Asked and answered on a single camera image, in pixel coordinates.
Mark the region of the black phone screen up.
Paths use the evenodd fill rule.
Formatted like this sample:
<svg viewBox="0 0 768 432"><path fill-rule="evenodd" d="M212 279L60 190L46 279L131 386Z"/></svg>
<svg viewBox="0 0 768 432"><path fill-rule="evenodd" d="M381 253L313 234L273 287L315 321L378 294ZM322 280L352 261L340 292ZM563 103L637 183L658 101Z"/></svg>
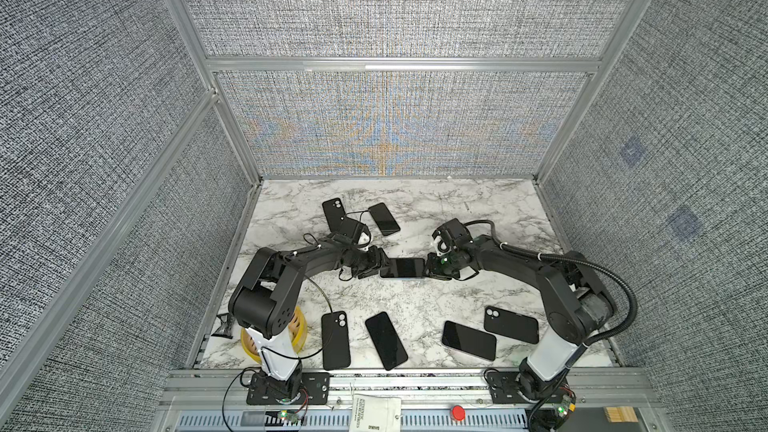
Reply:
<svg viewBox="0 0 768 432"><path fill-rule="evenodd" d="M382 279L423 279L427 277L423 258L392 258L379 271Z"/></svg>

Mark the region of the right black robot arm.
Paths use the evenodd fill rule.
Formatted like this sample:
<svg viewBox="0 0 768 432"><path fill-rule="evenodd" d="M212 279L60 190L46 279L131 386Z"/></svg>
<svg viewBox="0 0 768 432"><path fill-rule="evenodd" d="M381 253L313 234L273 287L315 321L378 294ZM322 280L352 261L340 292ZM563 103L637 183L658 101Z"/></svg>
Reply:
<svg viewBox="0 0 768 432"><path fill-rule="evenodd" d="M601 328L614 316L616 302L596 268L576 253L565 256L516 250L489 235L472 238L432 234L431 276L456 280L460 271L496 272L539 291L548 329L518 369L518 394L544 400L562 385L573 364L595 342L608 337Z"/></svg>

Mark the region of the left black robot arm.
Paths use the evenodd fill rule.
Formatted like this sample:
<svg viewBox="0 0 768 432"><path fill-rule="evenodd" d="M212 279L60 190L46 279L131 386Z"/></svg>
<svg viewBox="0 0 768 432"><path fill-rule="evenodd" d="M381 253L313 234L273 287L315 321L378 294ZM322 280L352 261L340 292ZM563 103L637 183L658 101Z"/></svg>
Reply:
<svg viewBox="0 0 768 432"><path fill-rule="evenodd" d="M343 267L355 277L368 277L388 265L382 248L360 247L339 234L294 250L262 247L232 292L228 312L257 345L266 377L279 386L293 385L301 376L301 359L292 348L288 323L305 279Z"/></svg>

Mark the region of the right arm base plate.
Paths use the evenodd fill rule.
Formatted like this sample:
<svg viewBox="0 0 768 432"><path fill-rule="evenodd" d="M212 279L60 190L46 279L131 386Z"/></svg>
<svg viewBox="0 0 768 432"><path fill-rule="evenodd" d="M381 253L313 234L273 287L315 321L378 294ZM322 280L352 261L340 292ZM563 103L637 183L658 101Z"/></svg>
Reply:
<svg viewBox="0 0 768 432"><path fill-rule="evenodd" d="M518 376L517 371L500 371L495 368L483 371L483 379L494 404L526 404L528 402L520 392Z"/></svg>

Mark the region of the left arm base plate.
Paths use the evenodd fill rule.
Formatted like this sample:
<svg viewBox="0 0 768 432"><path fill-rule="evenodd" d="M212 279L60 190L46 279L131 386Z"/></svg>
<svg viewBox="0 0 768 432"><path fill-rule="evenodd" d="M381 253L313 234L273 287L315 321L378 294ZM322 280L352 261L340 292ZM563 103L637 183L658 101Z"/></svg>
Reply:
<svg viewBox="0 0 768 432"><path fill-rule="evenodd" d="M299 406L326 405L330 390L330 374L326 372L305 372L295 393L282 392L271 378L251 379L246 395L249 406Z"/></svg>

